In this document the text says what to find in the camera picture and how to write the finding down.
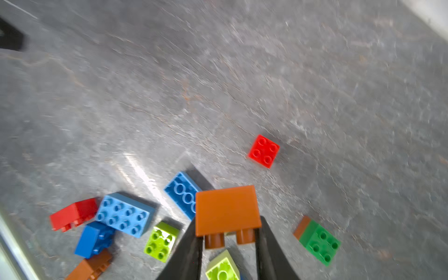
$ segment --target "floor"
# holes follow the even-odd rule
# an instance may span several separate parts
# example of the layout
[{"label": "floor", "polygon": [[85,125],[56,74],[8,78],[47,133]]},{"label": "floor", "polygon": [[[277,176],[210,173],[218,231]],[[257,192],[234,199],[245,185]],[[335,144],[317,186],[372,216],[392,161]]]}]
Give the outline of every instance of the floor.
[{"label": "floor", "polygon": [[[29,36],[0,50],[0,203],[48,279],[81,261],[82,227],[48,221],[72,202],[124,191],[185,230],[162,192],[180,170],[255,185],[302,280],[446,278],[448,46],[399,1],[0,0],[0,17]],[[258,134],[281,147],[271,169],[246,157]],[[303,215],[341,240],[330,266],[293,237]],[[102,279],[155,279],[148,238],[118,233]],[[256,280],[254,246],[226,244]]]}]

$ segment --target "red lego brick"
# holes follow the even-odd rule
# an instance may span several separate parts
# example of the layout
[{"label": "red lego brick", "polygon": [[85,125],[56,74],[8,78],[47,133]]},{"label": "red lego brick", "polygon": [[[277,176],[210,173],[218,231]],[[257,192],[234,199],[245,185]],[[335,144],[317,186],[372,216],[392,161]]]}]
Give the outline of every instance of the red lego brick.
[{"label": "red lego brick", "polygon": [[271,140],[259,135],[247,155],[264,167],[271,168],[280,146]]},{"label": "red lego brick", "polygon": [[70,204],[64,209],[50,215],[50,222],[54,231],[62,229],[66,232],[95,217],[98,205],[95,198],[90,198]]}]

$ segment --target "light blue lego brick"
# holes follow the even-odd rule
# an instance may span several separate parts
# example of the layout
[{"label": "light blue lego brick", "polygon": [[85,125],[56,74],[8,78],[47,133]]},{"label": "light blue lego brick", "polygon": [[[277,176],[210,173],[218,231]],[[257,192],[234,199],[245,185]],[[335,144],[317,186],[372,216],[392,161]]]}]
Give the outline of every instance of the light blue lego brick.
[{"label": "light blue lego brick", "polygon": [[85,258],[98,255],[104,248],[108,248],[112,244],[114,233],[115,229],[100,222],[94,221],[87,224],[79,238],[75,254]]},{"label": "light blue lego brick", "polygon": [[148,229],[155,209],[119,193],[106,195],[96,220],[114,229],[140,237]]},{"label": "light blue lego brick", "polygon": [[187,173],[179,172],[164,190],[190,220],[196,216],[196,193],[201,189]]}]

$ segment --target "pile of lego bricks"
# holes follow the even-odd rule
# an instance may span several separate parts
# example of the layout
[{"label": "pile of lego bricks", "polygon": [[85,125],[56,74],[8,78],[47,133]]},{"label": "pile of lego bricks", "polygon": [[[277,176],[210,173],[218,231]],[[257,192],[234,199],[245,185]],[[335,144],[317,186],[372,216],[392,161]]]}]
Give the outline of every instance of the pile of lego bricks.
[{"label": "pile of lego bricks", "polygon": [[[260,165],[270,168],[280,146],[259,135],[248,154]],[[185,173],[179,172],[164,188],[165,193],[190,219],[195,219],[196,236],[204,237],[206,249],[225,247],[224,235],[235,233],[237,244],[255,242],[255,229],[261,227],[257,197],[253,185],[201,191]],[[115,231],[140,238],[149,228],[155,209],[121,193],[106,195],[99,207],[96,198],[75,202],[50,215],[53,230],[62,232],[87,224],[74,253],[84,257],[66,280],[95,280],[110,265],[112,255],[107,248]],[[166,262],[180,230],[160,222],[153,226],[143,248],[151,257]],[[293,233],[299,242],[319,261],[328,266],[340,242],[317,222],[304,216]],[[209,280],[241,280],[230,253],[225,250],[207,266]]]}]

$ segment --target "green lego brick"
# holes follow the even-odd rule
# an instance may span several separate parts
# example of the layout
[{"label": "green lego brick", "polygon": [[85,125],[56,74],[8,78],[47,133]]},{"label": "green lego brick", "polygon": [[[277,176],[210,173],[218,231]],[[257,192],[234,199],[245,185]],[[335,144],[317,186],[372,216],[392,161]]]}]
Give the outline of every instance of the green lego brick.
[{"label": "green lego brick", "polygon": [[145,247],[145,253],[165,263],[178,234],[179,230],[177,228],[173,228],[164,222],[158,223],[152,229],[151,236]]},{"label": "green lego brick", "polygon": [[299,241],[326,266],[330,265],[340,246],[339,240],[313,220],[310,221]]},{"label": "green lego brick", "polygon": [[206,275],[208,280],[241,280],[240,271],[227,250],[207,265]]}]

